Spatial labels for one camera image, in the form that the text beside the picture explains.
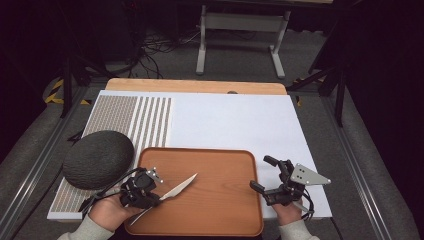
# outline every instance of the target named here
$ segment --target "knife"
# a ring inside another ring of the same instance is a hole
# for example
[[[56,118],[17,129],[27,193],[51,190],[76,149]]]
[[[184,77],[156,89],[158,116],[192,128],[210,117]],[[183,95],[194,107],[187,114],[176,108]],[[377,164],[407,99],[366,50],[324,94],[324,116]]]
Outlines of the knife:
[[[184,188],[186,188],[192,181],[193,179],[197,176],[197,173],[194,174],[193,176],[189,177],[187,180],[185,180],[184,182],[178,184],[178,186],[174,187],[171,191],[165,193],[161,198],[159,198],[159,201],[164,201],[167,198],[170,197],[175,197],[177,196]],[[143,216],[146,212],[148,212],[150,209],[152,209],[153,207],[144,209],[141,213],[136,214],[132,217],[130,217],[129,219],[129,224],[130,226],[133,225],[135,222],[137,222],[137,220]]]

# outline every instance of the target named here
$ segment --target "brown tray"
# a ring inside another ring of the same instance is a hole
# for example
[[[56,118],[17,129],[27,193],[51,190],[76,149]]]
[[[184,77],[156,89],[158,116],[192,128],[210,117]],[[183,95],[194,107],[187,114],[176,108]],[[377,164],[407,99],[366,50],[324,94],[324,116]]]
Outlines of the brown tray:
[[[162,196],[193,174],[178,196],[165,200],[126,230],[134,235],[256,236],[263,228],[254,156],[242,150],[146,148],[139,166],[156,167]]]

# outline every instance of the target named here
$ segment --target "striped pattern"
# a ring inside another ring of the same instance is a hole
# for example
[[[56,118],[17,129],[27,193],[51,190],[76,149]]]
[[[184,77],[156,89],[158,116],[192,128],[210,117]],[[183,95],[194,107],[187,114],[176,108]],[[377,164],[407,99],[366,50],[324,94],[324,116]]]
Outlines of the striped pattern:
[[[133,167],[147,147],[165,147],[169,138],[172,99],[142,96],[99,96],[83,137],[101,130],[125,134],[134,144]],[[78,212],[95,191],[80,190],[62,179],[50,212]]]
[[[59,92],[60,87],[62,87],[64,83],[63,79],[59,79],[53,86],[52,90],[50,91],[49,96],[44,100],[45,103],[57,103],[57,104],[64,104],[65,100],[61,98],[56,98],[56,94]],[[81,100],[82,105],[91,105],[92,100],[83,99]]]

